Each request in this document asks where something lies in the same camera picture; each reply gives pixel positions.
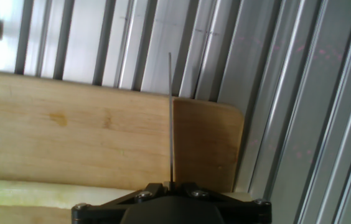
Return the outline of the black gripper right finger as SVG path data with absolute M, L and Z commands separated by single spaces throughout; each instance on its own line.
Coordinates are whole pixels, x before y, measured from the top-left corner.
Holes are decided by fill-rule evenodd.
M 192 223 L 271 223 L 271 202 L 242 201 L 198 186 L 173 184 L 172 193 L 182 199 L 176 207 Z

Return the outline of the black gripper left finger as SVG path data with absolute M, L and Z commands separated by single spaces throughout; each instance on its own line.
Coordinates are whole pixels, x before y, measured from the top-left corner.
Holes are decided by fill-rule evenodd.
M 127 209 L 132 205 L 163 197 L 169 193 L 170 183 L 153 183 L 142 190 L 131 192 L 102 205 L 79 203 L 72 207 L 72 224 L 121 223 Z

